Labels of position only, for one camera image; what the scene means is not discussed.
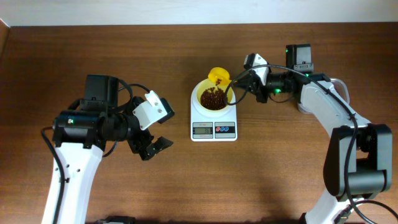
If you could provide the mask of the yellow plastic scoop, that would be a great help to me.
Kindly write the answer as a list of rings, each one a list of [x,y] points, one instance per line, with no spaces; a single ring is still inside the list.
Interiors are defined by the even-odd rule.
[[[208,79],[215,85],[228,86],[232,80],[229,72],[221,67],[212,68],[208,74]]]

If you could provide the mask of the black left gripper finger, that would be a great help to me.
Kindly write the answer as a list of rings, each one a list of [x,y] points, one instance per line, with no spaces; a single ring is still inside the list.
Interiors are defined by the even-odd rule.
[[[167,113],[163,118],[158,120],[158,123],[162,124],[169,120],[171,117],[173,117],[175,115],[175,111],[172,109],[171,105],[165,98],[161,98],[160,101],[165,108],[165,112]]]
[[[158,138],[158,140],[156,140],[156,142],[150,143],[148,146],[143,148],[143,150],[141,151],[141,159],[143,161],[148,161],[164,149],[172,146],[173,144],[173,141],[164,137],[160,137]]]

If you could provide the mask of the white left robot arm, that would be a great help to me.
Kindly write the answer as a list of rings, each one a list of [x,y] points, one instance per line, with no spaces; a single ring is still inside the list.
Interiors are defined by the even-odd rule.
[[[107,75],[88,75],[83,98],[54,120],[49,139],[41,135],[53,155],[52,179],[42,223],[84,223],[96,170],[110,153],[107,142],[126,141],[143,161],[173,142],[154,138],[149,127],[170,119],[174,110],[165,98],[147,90],[133,94],[133,85]]]

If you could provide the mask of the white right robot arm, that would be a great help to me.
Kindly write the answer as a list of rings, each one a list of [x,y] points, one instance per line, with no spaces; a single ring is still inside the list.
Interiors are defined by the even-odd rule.
[[[355,112],[336,91],[324,73],[315,73],[310,44],[287,45],[286,63],[280,72],[259,54],[249,54],[244,71],[228,88],[242,88],[267,103],[272,95],[290,93],[303,113],[313,114],[330,137],[323,181],[325,191],[316,205],[303,213],[300,223],[345,223],[356,213],[371,223],[359,206],[378,205],[393,216],[397,213],[375,201],[392,185],[392,131],[386,124],[373,124]]]

